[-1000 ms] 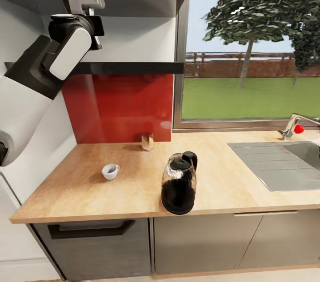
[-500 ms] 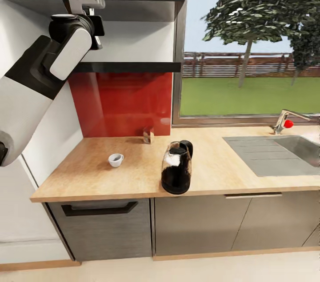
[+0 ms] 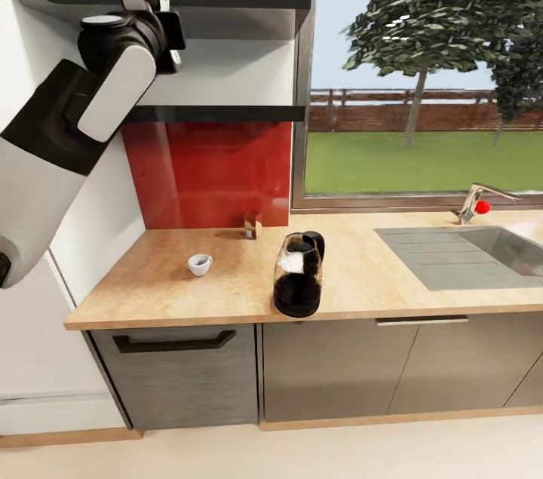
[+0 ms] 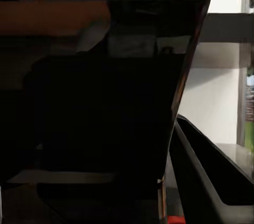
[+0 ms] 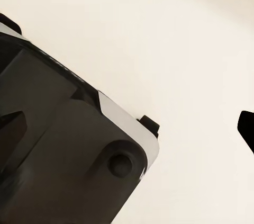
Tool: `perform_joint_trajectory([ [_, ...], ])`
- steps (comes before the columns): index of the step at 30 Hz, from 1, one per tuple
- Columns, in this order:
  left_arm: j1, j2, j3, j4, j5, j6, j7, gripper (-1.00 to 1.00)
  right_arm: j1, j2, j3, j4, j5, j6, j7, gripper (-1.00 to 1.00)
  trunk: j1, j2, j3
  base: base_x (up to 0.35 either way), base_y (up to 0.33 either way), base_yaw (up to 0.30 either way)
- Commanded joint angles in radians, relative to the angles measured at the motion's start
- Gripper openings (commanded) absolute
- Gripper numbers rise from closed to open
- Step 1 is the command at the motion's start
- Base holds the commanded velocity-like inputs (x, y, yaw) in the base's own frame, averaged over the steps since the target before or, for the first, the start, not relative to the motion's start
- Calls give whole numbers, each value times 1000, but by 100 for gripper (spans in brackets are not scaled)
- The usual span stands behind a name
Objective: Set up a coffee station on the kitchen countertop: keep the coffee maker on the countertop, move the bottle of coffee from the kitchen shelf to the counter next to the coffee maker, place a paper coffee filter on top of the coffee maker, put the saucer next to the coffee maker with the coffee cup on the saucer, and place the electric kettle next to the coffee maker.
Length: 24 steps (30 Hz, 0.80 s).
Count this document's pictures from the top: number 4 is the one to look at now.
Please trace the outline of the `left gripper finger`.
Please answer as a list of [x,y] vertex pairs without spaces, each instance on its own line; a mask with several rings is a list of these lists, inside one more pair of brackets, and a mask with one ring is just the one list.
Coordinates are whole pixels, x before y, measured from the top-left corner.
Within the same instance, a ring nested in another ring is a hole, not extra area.
[[186,224],[254,224],[254,180],[180,114],[169,153]]

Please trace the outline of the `bottle of coffee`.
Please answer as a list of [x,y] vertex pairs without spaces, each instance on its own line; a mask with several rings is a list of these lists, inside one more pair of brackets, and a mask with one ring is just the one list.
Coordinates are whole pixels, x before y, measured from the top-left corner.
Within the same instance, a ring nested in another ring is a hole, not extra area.
[[210,2],[0,0],[0,224],[168,224]]

